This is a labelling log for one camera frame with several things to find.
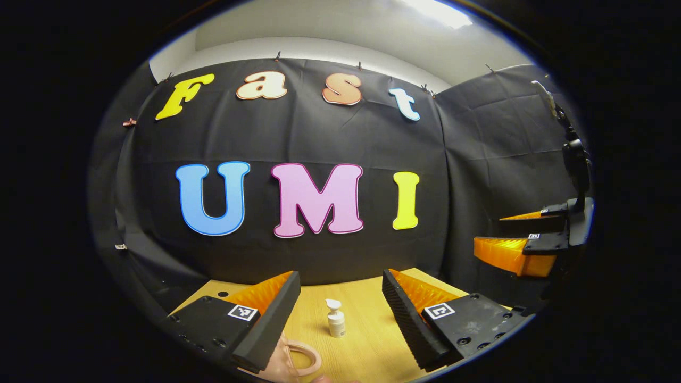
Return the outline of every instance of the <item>pink letter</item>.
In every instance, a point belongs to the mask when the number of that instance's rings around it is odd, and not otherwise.
[[[276,165],[272,176],[279,180],[281,199],[281,223],[274,228],[274,235],[281,238],[303,235],[305,228],[298,223],[298,209],[315,234],[321,232],[332,207],[334,219],[328,226],[330,232],[346,234],[364,227],[357,208],[357,185],[362,176],[358,165],[336,165],[321,193],[302,164]]]

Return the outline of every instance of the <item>white bottle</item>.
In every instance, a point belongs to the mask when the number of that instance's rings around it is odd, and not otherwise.
[[[335,338],[342,338],[345,336],[345,315],[338,310],[341,308],[341,302],[335,301],[334,299],[326,300],[326,307],[328,307],[331,312],[326,317],[329,319],[329,331],[331,336]]]

